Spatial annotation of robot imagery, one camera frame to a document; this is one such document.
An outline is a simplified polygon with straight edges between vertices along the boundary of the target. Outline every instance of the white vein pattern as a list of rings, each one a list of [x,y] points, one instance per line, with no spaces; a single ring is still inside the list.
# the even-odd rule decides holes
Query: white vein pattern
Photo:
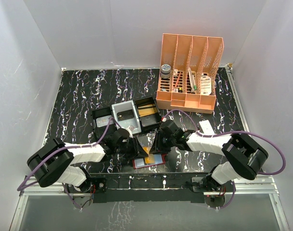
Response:
[[[120,69],[65,71],[62,75],[59,92],[46,140],[60,137],[71,143],[94,142],[92,110],[107,107],[114,103],[156,97],[158,69]],[[224,68],[216,76],[216,106],[212,114],[189,113],[196,124],[209,120],[215,133],[243,129],[232,90]],[[190,120],[179,112],[169,115],[184,129],[194,129]],[[154,132],[140,135],[142,146],[151,146]],[[177,148],[166,156],[166,163],[160,166],[133,169],[132,162],[124,155],[108,156],[101,163],[81,163],[92,173],[158,173],[158,172],[209,172],[215,165],[226,159],[206,152],[186,152]]]

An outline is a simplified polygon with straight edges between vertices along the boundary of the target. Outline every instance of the plastic container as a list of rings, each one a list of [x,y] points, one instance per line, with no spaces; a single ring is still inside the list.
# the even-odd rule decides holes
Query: plastic container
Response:
[[[168,64],[163,64],[160,67],[160,77],[163,79],[170,78],[171,75],[171,66]]]
[[[160,66],[169,64],[173,74],[170,79],[159,79],[158,108],[211,114],[216,102],[215,77],[223,50],[223,38],[163,34]],[[189,67],[197,85],[194,92],[191,92]],[[201,75],[211,78],[209,95],[200,93]],[[179,88],[183,93],[177,93],[183,96],[175,95],[175,89]]]

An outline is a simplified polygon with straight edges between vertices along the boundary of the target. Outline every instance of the purple cable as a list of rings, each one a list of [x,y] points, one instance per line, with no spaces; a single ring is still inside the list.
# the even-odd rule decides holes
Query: purple cable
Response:
[[[103,133],[103,135],[101,136],[101,138],[99,138],[99,140],[94,144],[94,143],[90,143],[90,144],[85,144],[85,145],[73,145],[73,146],[69,146],[69,147],[63,147],[63,148],[59,148],[57,150],[55,150],[53,153],[51,153],[50,155],[48,155],[45,159],[43,159],[43,161],[40,162],[39,165],[37,165],[35,167],[35,169],[33,169],[33,171],[25,178],[25,180],[19,185],[19,187],[17,188],[17,191],[21,191],[33,184],[36,184],[37,181],[35,182],[32,182],[30,184],[27,184],[26,185],[26,182],[34,175],[34,173],[36,173],[36,171],[43,165],[47,162],[47,160],[49,160],[52,156],[54,156],[55,154],[57,154],[58,152],[62,151],[62,150],[65,150],[65,149],[71,149],[71,148],[89,148],[89,147],[93,147],[93,146],[96,146],[98,143],[100,143],[100,141],[102,141],[102,139],[104,138],[104,136],[106,135],[107,131],[108,131],[108,128],[109,128],[109,125],[110,125],[110,122],[111,120],[114,120],[114,122],[121,128],[121,126],[117,123],[117,121],[111,117],[109,120],[108,120],[108,124],[106,126],[106,129]]]
[[[183,111],[179,110],[179,109],[172,109],[171,111],[167,112],[166,115],[164,115],[164,118],[166,118],[170,113],[175,112],[175,111],[178,111],[178,112],[181,112],[181,113],[185,114],[190,119],[192,124],[195,126],[196,131],[198,131],[198,127],[197,127],[196,123],[193,121],[193,119],[190,117],[190,115],[187,114],[186,112],[183,112]]]
[[[270,141],[269,139],[267,138],[264,138],[263,136],[260,136],[258,134],[255,134],[255,133],[252,133],[252,132],[248,132],[248,131],[228,131],[228,132],[224,132],[224,133],[221,133],[221,134],[216,134],[216,135],[204,135],[204,134],[201,134],[200,132],[198,132],[198,128],[197,128],[197,125],[195,124],[195,122],[193,121],[193,119],[189,116],[189,114],[187,114],[186,112],[183,112],[181,110],[178,110],[178,109],[173,109],[171,110],[170,112],[168,112],[164,118],[167,117],[167,115],[169,115],[171,112],[173,111],[178,111],[178,112],[181,112],[183,114],[185,114],[187,117],[190,118],[191,122],[193,123],[193,125],[195,126],[196,128],[196,133],[201,136],[201,137],[206,137],[206,138],[212,138],[212,137],[219,137],[219,136],[225,136],[225,135],[231,135],[231,134],[248,134],[248,135],[251,135],[251,136],[255,136],[259,139],[262,139],[264,140],[265,142],[268,142],[269,144],[271,144],[276,150],[277,152],[280,154],[281,158],[282,158],[282,166],[281,168],[276,171],[276,172],[269,172],[269,173],[265,173],[265,172],[259,172],[259,174],[261,175],[266,175],[266,176],[271,176],[271,175],[277,175],[277,174],[280,174],[285,168],[286,168],[286,158],[285,158],[285,155],[284,153],[282,152],[282,150],[275,144],[273,143],[272,141]]]
[[[67,191],[67,188],[65,187],[65,184],[62,183],[62,185],[63,185],[64,191],[66,192],[66,194],[68,195],[68,197],[69,197],[69,199],[72,201],[72,203],[73,203],[75,206],[77,206],[79,209],[82,209],[82,207],[81,207],[79,204],[77,204],[77,202],[71,197],[71,195],[70,195],[69,192]]]
[[[223,207],[220,207],[220,208],[226,208],[226,207],[228,207],[228,205],[232,202],[232,200],[233,200],[233,198],[234,198],[234,195],[235,195],[235,191],[236,191],[234,181],[232,181],[232,185],[233,185],[233,191],[232,191],[232,196],[231,196],[230,200],[228,201],[227,204],[225,204]]]

